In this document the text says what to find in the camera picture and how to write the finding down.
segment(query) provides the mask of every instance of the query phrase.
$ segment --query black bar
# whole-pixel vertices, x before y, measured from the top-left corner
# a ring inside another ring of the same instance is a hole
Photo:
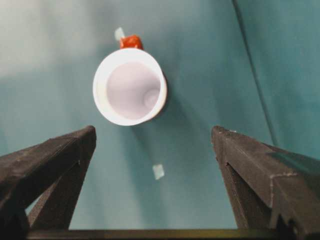
[[[36,230],[27,240],[276,240],[270,229],[211,229],[211,230]]]
[[[19,209],[29,206],[60,176],[81,160],[94,136],[88,126],[70,134],[49,139],[39,145],[0,157],[0,223],[5,226]]]
[[[85,128],[80,134],[78,132],[77,137],[79,141],[85,143],[81,144],[78,164],[49,187],[32,208],[28,219],[33,230],[69,228],[86,172],[96,147],[94,129]]]

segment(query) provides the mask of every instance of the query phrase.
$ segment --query teal backdrop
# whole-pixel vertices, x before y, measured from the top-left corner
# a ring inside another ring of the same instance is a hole
[[[319,12],[317,0],[1,1],[0,155],[94,125],[72,229],[235,228],[211,128],[319,157]],[[92,95],[118,27],[168,82],[163,112],[132,127]]]

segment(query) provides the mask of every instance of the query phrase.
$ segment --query small white tag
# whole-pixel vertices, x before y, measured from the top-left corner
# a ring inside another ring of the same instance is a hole
[[[164,167],[162,164],[157,164],[152,166],[155,180],[159,180],[165,175]]]
[[[125,37],[125,33],[124,30],[122,29],[122,27],[118,27],[115,31],[114,31],[114,38],[117,41],[120,41],[120,39]]]

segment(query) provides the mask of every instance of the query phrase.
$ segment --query paper cup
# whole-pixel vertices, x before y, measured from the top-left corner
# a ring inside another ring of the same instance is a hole
[[[167,98],[167,83],[157,61],[147,52],[124,48],[108,55],[93,80],[94,102],[110,122],[121,126],[154,118]]]

